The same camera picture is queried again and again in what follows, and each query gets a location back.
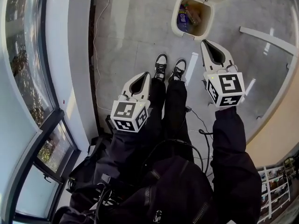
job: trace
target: sneaker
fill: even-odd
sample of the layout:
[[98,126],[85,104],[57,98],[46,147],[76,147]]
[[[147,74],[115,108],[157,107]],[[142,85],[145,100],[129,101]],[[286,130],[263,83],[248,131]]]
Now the sneaker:
[[179,59],[173,68],[172,74],[169,77],[168,82],[170,82],[172,80],[181,80],[182,75],[184,74],[184,72],[186,70],[186,64],[187,63],[186,63],[185,59]]
[[164,82],[166,67],[167,67],[167,55],[166,54],[158,55],[156,62],[155,62],[155,76],[154,77],[159,80],[162,80]]

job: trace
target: floor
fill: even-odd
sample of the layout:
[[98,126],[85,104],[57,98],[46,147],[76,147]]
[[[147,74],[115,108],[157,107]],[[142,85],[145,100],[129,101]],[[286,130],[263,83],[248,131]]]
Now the floor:
[[[108,0],[97,0],[96,19]],[[171,30],[172,11],[176,0],[110,0],[98,22],[94,59],[100,123],[109,114],[123,85],[133,75],[154,73],[154,61],[160,53],[168,55],[167,75],[174,63],[184,58],[189,63],[192,52],[199,54],[192,78],[187,86],[187,105],[202,118],[209,131],[214,117],[208,109],[211,99],[203,83],[204,67],[200,43],[180,38]],[[243,73],[245,88],[256,80],[244,102],[238,107],[248,135],[264,115],[288,72],[291,56],[272,45],[239,33],[245,26],[270,33],[286,42],[295,43],[289,0],[227,0],[216,6],[215,19],[209,40],[228,49],[239,71]],[[97,73],[97,64],[101,77]],[[204,128],[193,113],[186,115],[188,129]],[[191,141],[203,158],[207,158],[203,135],[189,132]]]
[[293,223],[291,220],[294,220],[297,215],[299,215],[299,181],[297,179],[292,179],[292,184],[290,185],[290,198],[291,200],[285,205],[277,210],[271,219],[266,219],[262,224],[290,224]]

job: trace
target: trash can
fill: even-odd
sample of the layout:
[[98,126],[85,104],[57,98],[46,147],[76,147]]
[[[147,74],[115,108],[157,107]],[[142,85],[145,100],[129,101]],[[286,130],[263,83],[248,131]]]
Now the trash can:
[[[214,20],[215,5],[223,1],[225,0],[177,0],[171,19],[172,31],[178,36],[189,34],[193,36],[196,41],[206,39]],[[188,3],[189,6],[192,6],[195,10],[197,10],[201,19],[201,22],[197,26],[192,27],[192,29],[188,32],[181,31],[177,25],[177,17],[180,6],[185,3]]]

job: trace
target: sleeve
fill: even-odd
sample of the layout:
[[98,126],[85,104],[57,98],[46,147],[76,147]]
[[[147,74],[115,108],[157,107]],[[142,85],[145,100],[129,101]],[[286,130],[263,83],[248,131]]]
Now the sleeve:
[[126,175],[133,153],[141,146],[142,142],[140,142],[138,133],[115,130],[111,145],[106,149],[105,157],[97,161],[93,183],[99,183],[102,174],[115,179],[120,179],[121,174]]
[[245,152],[244,124],[236,107],[216,112],[213,133],[211,165],[220,223],[255,224],[261,211],[262,181]]

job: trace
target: power cord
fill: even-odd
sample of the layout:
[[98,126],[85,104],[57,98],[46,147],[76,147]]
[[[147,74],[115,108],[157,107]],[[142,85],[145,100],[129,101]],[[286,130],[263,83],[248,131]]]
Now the power cord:
[[206,138],[206,144],[207,144],[207,162],[206,162],[206,170],[205,170],[205,174],[207,173],[207,170],[209,168],[209,162],[210,162],[210,144],[209,144],[209,140],[207,139],[207,135],[211,135],[213,133],[205,133],[202,129],[198,130],[198,132],[200,134],[203,134]]
[[214,172],[211,172],[208,176],[206,176],[206,177],[209,177],[209,176],[211,176],[212,174],[213,174]]
[[97,204],[97,208],[96,208],[96,211],[95,211],[95,220],[94,220],[94,223],[95,224],[99,224],[100,223],[100,219],[99,219],[99,216],[100,216],[100,208],[101,208],[101,205],[103,204],[103,201],[104,201],[104,198],[105,196],[107,195],[107,193],[111,193],[111,189],[108,188],[108,187],[104,187],[102,193],[101,193],[101,196],[100,196],[100,199],[98,201],[98,204]]
[[100,109],[102,109],[102,110],[108,110],[108,111],[111,111],[110,109],[102,108],[102,107],[100,107],[100,106],[98,105],[97,89],[98,89],[99,82],[100,82],[100,80],[101,80],[101,73],[100,73],[100,71],[99,71],[99,58],[98,58],[98,53],[97,53],[97,49],[96,49],[95,44],[94,44],[94,41],[95,41],[95,39],[96,39],[96,37],[97,37],[97,33],[98,33],[98,21],[99,21],[100,17],[103,15],[103,13],[104,13],[104,11],[106,10],[106,8],[109,6],[109,4],[110,4],[110,0],[108,0],[108,3],[107,3],[106,6],[104,7],[104,9],[103,9],[103,11],[100,13],[100,15],[98,16],[97,21],[96,21],[96,23],[95,23],[95,35],[94,35],[94,39],[93,39],[93,47],[94,47],[94,50],[95,50],[95,57],[96,57],[96,59],[97,59],[97,71],[98,71],[98,74],[99,74],[99,80],[98,80],[97,85],[96,85],[96,87],[95,87],[95,98],[96,98],[97,106],[98,106]]
[[209,131],[207,130],[205,122],[197,115],[197,113],[195,113],[194,110],[192,108],[188,107],[188,106],[186,106],[186,109],[187,109],[187,112],[192,111],[196,115],[196,117],[203,123],[204,127],[206,128],[206,132],[208,133]]
[[201,162],[201,170],[204,169],[203,159],[202,159],[202,157],[200,155],[200,152],[198,151],[198,149],[196,147],[194,147],[192,144],[188,144],[187,142],[184,142],[184,141],[181,141],[181,140],[171,140],[171,139],[169,139],[169,141],[173,141],[173,142],[176,142],[176,143],[181,144],[181,145],[187,145],[187,146],[190,146],[191,148],[193,148],[197,152],[197,154],[199,156],[199,159],[200,159],[200,162]]

